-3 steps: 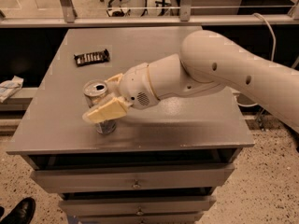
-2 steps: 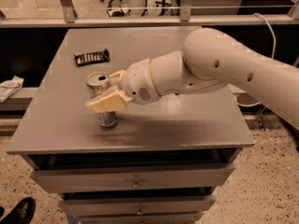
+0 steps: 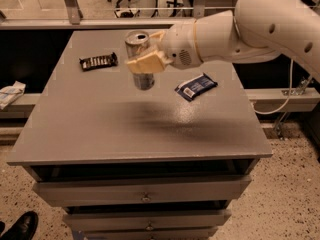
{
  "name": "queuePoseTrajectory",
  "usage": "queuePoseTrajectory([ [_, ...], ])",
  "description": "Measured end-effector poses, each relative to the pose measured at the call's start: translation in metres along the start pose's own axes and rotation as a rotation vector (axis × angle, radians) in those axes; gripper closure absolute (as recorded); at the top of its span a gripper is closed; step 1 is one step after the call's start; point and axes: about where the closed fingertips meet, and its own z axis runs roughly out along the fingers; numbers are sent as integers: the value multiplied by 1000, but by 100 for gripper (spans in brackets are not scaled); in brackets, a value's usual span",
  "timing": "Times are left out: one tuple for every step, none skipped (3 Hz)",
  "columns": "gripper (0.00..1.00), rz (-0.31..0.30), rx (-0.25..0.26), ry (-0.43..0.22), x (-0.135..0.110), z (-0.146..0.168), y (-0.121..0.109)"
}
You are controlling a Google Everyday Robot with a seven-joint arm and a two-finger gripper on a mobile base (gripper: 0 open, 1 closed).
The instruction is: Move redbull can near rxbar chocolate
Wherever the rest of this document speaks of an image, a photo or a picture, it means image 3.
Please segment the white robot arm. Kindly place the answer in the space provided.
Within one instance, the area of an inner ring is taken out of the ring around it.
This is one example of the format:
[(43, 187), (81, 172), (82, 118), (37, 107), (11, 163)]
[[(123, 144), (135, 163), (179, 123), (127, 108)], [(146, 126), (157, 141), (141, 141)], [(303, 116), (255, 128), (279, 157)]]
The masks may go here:
[(320, 81), (320, 15), (301, 0), (238, 0), (234, 10), (181, 21), (151, 38), (151, 47), (127, 61), (132, 73), (213, 60), (259, 63), (284, 54)]

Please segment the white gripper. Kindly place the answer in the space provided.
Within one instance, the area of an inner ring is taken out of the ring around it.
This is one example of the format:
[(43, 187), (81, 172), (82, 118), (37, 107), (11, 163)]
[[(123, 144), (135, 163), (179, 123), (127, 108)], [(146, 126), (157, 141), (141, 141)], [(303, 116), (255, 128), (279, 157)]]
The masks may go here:
[(150, 35), (151, 39), (161, 41), (163, 51), (155, 50), (126, 62), (134, 74), (160, 73), (171, 64), (184, 70), (202, 64), (195, 46), (195, 21), (188, 20), (173, 25), (167, 31), (161, 30)]

